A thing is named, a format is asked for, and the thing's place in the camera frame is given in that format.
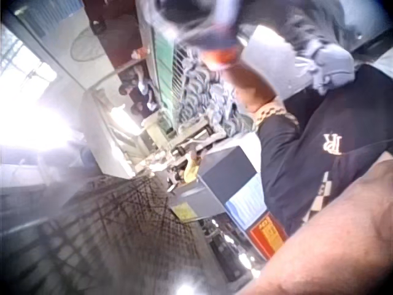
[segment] window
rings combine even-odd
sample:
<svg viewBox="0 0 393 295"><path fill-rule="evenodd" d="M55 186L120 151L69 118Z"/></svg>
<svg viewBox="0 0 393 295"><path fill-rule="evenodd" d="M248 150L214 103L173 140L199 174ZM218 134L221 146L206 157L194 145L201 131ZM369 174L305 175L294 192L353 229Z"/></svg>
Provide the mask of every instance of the window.
<svg viewBox="0 0 393 295"><path fill-rule="evenodd" d="M0 107L34 104L56 72L4 25L1 26Z"/></svg>

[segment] orange label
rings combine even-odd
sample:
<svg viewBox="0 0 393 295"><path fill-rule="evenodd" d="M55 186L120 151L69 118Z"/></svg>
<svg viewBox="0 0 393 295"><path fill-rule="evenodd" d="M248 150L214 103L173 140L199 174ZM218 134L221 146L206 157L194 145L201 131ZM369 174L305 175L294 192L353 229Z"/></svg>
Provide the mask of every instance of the orange label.
<svg viewBox="0 0 393 295"><path fill-rule="evenodd" d="M271 258L284 244L284 239L269 215L266 215L249 232L254 245L268 258Z"/></svg>

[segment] forearm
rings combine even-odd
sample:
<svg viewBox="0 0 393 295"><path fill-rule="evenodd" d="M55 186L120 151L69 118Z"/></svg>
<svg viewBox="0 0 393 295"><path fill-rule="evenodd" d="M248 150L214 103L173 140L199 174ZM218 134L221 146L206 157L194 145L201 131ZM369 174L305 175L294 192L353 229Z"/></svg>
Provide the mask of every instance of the forearm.
<svg viewBox="0 0 393 295"><path fill-rule="evenodd" d="M364 294L393 263L393 161L302 227L244 294Z"/></svg>

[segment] hand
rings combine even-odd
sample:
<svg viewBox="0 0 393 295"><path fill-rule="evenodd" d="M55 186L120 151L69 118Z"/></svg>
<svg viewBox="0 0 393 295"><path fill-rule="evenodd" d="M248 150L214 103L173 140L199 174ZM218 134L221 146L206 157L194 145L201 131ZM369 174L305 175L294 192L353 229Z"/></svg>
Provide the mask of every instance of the hand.
<svg viewBox="0 0 393 295"><path fill-rule="evenodd" d="M316 52L309 72L313 75L313 88L325 95L355 79L354 59L339 45L328 44Z"/></svg>

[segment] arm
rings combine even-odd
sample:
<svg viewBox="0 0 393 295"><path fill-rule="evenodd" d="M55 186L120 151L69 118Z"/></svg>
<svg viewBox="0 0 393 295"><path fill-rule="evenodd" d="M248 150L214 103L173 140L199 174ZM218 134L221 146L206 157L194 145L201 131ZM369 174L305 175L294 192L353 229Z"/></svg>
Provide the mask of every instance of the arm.
<svg viewBox="0 0 393 295"><path fill-rule="evenodd" d="M247 66L236 65L226 70L224 79L235 86L237 99L259 125L262 170L269 171L263 179L268 181L278 172L287 148L299 137L297 120L286 112L268 82Z"/></svg>
<svg viewBox="0 0 393 295"><path fill-rule="evenodd" d="M393 264L392 183L393 161L374 166L291 237L243 294L368 294Z"/></svg>

